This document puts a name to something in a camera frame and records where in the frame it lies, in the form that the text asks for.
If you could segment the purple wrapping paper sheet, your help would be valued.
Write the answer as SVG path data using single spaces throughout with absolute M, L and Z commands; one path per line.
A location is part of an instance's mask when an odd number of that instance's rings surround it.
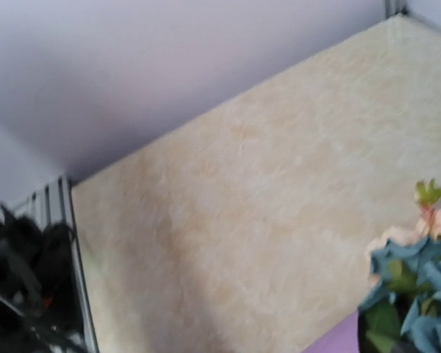
M 348 315 L 303 353 L 358 353 L 358 320 L 358 312 Z

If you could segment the pink fake rose bunch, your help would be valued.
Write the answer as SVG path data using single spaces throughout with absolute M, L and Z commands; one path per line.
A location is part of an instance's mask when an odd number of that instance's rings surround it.
M 441 291 L 441 186 L 435 180 L 415 185 L 415 201 L 420 217 L 413 228 L 391 226 L 372 239 L 365 250 L 370 274 L 368 285 L 375 287 L 393 278 L 392 262 L 401 261 L 397 273 L 412 273 L 417 284 L 433 285 Z

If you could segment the blue fake flower bunch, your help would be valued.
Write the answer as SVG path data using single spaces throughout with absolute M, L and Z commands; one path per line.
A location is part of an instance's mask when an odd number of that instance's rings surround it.
M 387 240 L 370 253 L 377 283 L 358 307 L 360 352 L 441 352 L 441 236 Z

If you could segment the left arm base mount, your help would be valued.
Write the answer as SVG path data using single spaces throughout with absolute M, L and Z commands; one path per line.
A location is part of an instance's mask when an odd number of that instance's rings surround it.
M 64 221 L 40 229 L 27 215 L 0 204 L 0 352 L 86 352 L 71 339 L 82 329 Z

